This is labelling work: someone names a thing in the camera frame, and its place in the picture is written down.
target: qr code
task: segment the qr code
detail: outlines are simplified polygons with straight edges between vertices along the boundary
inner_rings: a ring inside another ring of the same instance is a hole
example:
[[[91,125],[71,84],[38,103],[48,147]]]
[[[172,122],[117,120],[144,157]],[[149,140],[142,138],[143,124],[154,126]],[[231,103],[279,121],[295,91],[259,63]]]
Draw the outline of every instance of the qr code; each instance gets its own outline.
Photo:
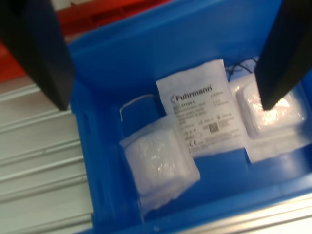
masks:
[[[217,123],[208,124],[210,133],[216,133],[219,132],[219,127]]]

